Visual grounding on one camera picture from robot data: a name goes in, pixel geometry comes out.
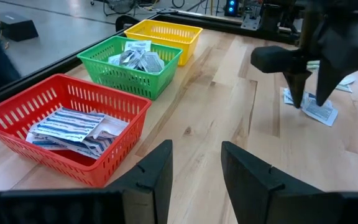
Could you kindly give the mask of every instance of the yellow basket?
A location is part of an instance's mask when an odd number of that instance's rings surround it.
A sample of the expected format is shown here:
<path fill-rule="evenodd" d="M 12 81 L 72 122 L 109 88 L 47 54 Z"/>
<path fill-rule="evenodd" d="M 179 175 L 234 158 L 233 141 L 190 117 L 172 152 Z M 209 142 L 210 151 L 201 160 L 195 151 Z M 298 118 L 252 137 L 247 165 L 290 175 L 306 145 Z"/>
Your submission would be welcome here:
<path fill-rule="evenodd" d="M 181 48 L 183 53 L 178 64 L 186 65 L 196 48 L 202 30 L 199 27 L 145 19 L 124 32 L 128 38 L 151 40 L 155 44 Z"/>

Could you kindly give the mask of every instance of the wooden tabletop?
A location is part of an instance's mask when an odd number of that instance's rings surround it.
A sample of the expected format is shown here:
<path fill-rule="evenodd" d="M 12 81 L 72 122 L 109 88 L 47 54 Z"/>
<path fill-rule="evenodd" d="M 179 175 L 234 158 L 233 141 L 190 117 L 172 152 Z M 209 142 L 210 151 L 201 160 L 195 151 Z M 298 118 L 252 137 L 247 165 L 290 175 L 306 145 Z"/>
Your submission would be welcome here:
<path fill-rule="evenodd" d="M 282 74 L 250 65 L 252 49 L 274 44 L 204 30 L 190 61 L 148 110 L 140 141 L 110 182 L 172 139 L 168 222 L 236 223 L 220 161 L 221 142 L 229 140 L 321 190 L 358 190 L 358 73 L 353 93 L 330 96 L 339 110 L 330 128 L 283 104 Z M 68 74 L 90 81 L 82 65 Z M 313 75 L 306 90 L 315 89 Z M 0 142 L 0 190 L 78 187 L 87 186 Z"/>

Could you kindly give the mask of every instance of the plastic basket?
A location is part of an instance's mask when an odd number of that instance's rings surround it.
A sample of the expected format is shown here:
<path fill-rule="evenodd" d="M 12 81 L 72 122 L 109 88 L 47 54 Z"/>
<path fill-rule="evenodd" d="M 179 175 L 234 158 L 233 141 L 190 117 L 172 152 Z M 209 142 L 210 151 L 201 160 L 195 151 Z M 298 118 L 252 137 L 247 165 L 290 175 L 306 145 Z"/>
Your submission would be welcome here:
<path fill-rule="evenodd" d="M 136 40 L 111 37 L 78 54 L 77 57 L 84 63 L 95 83 L 155 100 L 172 81 L 182 50 L 152 44 L 151 51 L 157 52 L 165 62 L 165 68 L 159 74 L 150 74 L 108 63 L 110 56 L 121 54 L 124 51 L 127 41 Z"/>
<path fill-rule="evenodd" d="M 102 187 L 139 140 L 151 101 L 139 96 L 54 75 L 0 103 L 0 140 L 12 151 L 93 187 Z M 95 160 L 74 151 L 48 151 L 25 141 L 36 122 L 59 107 L 97 111 L 129 122 Z"/>
<path fill-rule="evenodd" d="M 129 38 L 151 40 L 156 44 L 178 47 L 183 50 L 179 65 L 186 65 L 197 46 L 198 37 L 203 29 L 199 27 L 143 20 L 124 33 Z"/>

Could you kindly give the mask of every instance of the robotic arm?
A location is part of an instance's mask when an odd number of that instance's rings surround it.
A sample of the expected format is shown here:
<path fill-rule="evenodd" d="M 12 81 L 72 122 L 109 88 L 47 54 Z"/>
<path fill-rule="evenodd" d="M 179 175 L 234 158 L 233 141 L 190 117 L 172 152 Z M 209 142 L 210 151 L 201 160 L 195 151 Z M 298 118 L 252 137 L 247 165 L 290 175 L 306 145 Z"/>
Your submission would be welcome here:
<path fill-rule="evenodd" d="M 299 108 L 311 75 L 307 63 L 320 60 L 316 101 L 321 106 L 344 77 L 358 71 L 358 1 L 309 0 L 298 47 L 256 48 L 251 64 L 264 73 L 282 72 Z"/>

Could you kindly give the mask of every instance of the concrete floor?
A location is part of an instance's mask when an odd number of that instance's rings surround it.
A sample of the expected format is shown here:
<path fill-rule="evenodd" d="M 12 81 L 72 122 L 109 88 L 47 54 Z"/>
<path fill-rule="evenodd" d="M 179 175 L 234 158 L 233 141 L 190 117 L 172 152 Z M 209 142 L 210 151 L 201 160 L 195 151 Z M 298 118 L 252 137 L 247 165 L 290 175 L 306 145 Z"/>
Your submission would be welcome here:
<path fill-rule="evenodd" d="M 186 0 L 181 9 L 187 10 L 198 2 L 199 0 Z M 161 0 L 155 7 L 172 7 L 172 2 Z M 204 13 L 202 7 L 199 7 L 198 13 Z M 8 40 L 9 48 L 6 52 L 23 76 L 113 35 L 114 23 L 119 16 L 106 17 L 103 3 L 95 1 L 94 6 L 91 6 L 90 0 L 2 0 L 1 12 L 15 12 L 32 19 L 39 33 L 38 38 L 30 40 Z M 137 9 L 135 17 L 145 19 L 152 14 L 154 13 Z"/>

